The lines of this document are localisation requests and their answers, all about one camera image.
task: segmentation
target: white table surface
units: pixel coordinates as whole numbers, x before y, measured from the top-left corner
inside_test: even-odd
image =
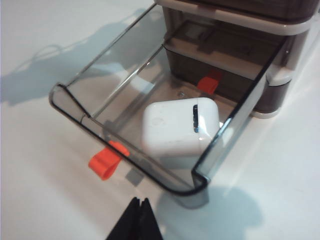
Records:
[[[281,112],[251,118],[209,186],[184,209],[121,162],[88,168],[103,146],[48,103],[150,0],[1,1],[1,239],[104,239],[132,197],[148,197],[165,240],[320,239],[320,44]]]

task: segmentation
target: small white device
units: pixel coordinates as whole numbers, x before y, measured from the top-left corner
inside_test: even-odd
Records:
[[[153,158],[199,156],[218,129],[218,107],[210,98],[154,102],[144,110],[142,149]]]

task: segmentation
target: red plastic tab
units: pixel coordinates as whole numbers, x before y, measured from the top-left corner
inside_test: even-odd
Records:
[[[213,69],[207,76],[201,78],[196,87],[208,94],[214,94],[222,77],[223,73],[221,71]]]
[[[109,141],[115,149],[121,152],[125,156],[129,156],[129,151],[119,142]],[[115,172],[122,157],[117,152],[105,147],[96,155],[94,155],[89,161],[89,168],[91,168],[102,180],[107,180]]]

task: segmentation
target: orange latch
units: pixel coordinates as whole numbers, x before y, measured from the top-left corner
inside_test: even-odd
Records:
[[[218,87],[219,81],[222,79],[222,77],[222,71],[212,69],[207,76],[201,78],[196,87],[212,95]]]
[[[109,141],[115,149],[125,156],[129,156],[129,151],[119,142]],[[122,157],[113,149],[105,147],[89,161],[89,168],[91,168],[102,180],[107,180],[115,172]]]

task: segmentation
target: black slot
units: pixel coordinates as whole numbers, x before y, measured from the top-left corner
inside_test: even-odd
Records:
[[[199,132],[199,120],[198,120],[198,104],[193,106],[193,131]]]

